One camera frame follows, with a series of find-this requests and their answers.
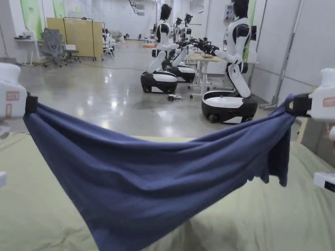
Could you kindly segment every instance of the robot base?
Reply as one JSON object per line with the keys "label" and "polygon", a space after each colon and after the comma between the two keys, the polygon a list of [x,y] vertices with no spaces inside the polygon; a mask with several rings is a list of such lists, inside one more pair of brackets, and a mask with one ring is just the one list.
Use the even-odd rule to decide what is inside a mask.
{"label": "robot base", "polygon": [[141,85],[145,93],[151,93],[152,88],[156,87],[163,93],[172,94],[178,84],[177,77],[169,72],[154,72],[153,74],[143,72],[141,75]]}
{"label": "robot base", "polygon": [[229,91],[206,92],[202,98],[202,114],[211,123],[243,123],[253,119],[257,111],[257,101],[240,95],[228,97]]}
{"label": "robot base", "polygon": [[177,78],[182,78],[186,83],[192,83],[196,71],[189,66],[178,65],[177,67],[168,67],[168,72],[174,74]]}

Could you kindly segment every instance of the office chair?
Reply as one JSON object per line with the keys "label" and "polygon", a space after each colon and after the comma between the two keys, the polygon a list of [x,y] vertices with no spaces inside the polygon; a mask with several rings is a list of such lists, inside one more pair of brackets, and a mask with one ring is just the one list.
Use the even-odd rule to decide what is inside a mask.
{"label": "office chair", "polygon": [[44,42],[43,53],[46,57],[49,57],[47,61],[43,62],[44,67],[47,67],[47,62],[52,62],[59,65],[59,67],[62,67],[60,57],[64,54],[62,47],[63,35],[59,32],[59,30],[45,29],[44,32],[41,33],[41,38]]}

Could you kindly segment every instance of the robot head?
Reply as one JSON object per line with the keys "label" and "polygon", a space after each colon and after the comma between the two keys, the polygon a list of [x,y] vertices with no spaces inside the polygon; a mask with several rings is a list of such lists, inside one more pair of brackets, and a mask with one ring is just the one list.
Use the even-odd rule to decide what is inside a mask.
{"label": "robot head", "polygon": [[176,25],[179,26],[181,24],[182,24],[182,20],[179,17],[177,17]]}
{"label": "robot head", "polygon": [[248,17],[249,0],[235,0],[233,4],[235,16],[242,18]]}
{"label": "robot head", "polygon": [[170,17],[171,11],[172,11],[171,6],[163,4],[162,8],[160,9],[160,19],[166,21]]}
{"label": "robot head", "polygon": [[186,13],[186,15],[185,15],[185,19],[184,19],[184,21],[185,21],[185,25],[187,25],[187,24],[189,24],[189,23],[191,22],[192,17],[193,17],[193,16],[191,16],[190,14],[187,14],[187,13]]}

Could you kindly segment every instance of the polished concrete floor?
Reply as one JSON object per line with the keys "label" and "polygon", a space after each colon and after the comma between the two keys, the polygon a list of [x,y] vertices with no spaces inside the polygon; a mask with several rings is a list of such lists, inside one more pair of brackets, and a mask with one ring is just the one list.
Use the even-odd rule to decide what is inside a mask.
{"label": "polished concrete floor", "polygon": [[[231,125],[211,124],[201,113],[201,97],[189,98],[191,90],[180,83],[179,102],[166,94],[146,94],[140,76],[152,61],[151,50],[139,41],[116,48],[116,59],[82,60],[59,68],[22,67],[20,83],[39,102],[98,126],[135,136],[196,138]],[[220,87],[222,80],[212,79]],[[259,109],[255,119],[268,112]],[[12,131],[26,131],[22,121],[11,123]],[[293,139],[299,125],[293,126]]]}

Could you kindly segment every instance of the humanoid robot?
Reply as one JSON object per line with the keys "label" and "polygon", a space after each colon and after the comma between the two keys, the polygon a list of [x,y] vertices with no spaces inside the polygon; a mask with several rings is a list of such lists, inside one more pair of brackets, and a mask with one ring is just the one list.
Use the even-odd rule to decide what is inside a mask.
{"label": "humanoid robot", "polygon": [[256,27],[251,27],[248,20],[248,4],[249,0],[235,0],[233,4],[236,18],[224,35],[226,50],[221,51],[213,45],[200,46],[204,53],[227,61],[226,74],[235,87],[232,92],[204,94],[202,112],[211,123],[242,123],[252,120],[257,110],[257,101],[251,98],[250,89],[242,77],[248,70],[248,64],[243,62],[243,50],[250,40],[256,40]]}
{"label": "humanoid robot", "polygon": [[141,75],[141,85],[145,93],[152,92],[152,88],[158,88],[160,92],[172,94],[176,90],[178,79],[175,74],[168,71],[157,71],[161,67],[164,60],[168,58],[170,51],[177,49],[179,45],[169,43],[171,35],[171,27],[167,23],[167,19],[171,15],[172,8],[163,4],[160,12],[160,20],[157,23],[157,50],[155,51],[157,57],[149,65],[146,72]]}
{"label": "humanoid robot", "polygon": [[175,27],[174,27],[174,31],[173,31],[173,42],[174,43],[177,43],[179,42],[179,39],[180,39],[180,25],[182,24],[182,20],[177,17],[177,21],[175,23]]}
{"label": "humanoid robot", "polygon": [[[186,14],[185,25],[190,23],[191,19],[192,16]],[[162,62],[161,66],[158,67],[156,71],[167,71],[174,74],[177,77],[178,82],[192,83],[195,78],[196,70],[186,66],[183,60],[189,51],[193,48],[193,45],[191,42],[189,42],[189,40],[186,41],[185,39],[181,39],[181,41],[179,41],[180,30],[178,26],[181,24],[181,21],[182,20],[180,18],[177,18],[176,27],[174,29],[174,41],[178,44],[179,47],[175,50],[171,50],[167,54],[167,59]],[[157,49],[152,50],[152,56],[154,58],[157,57],[157,52]]]}

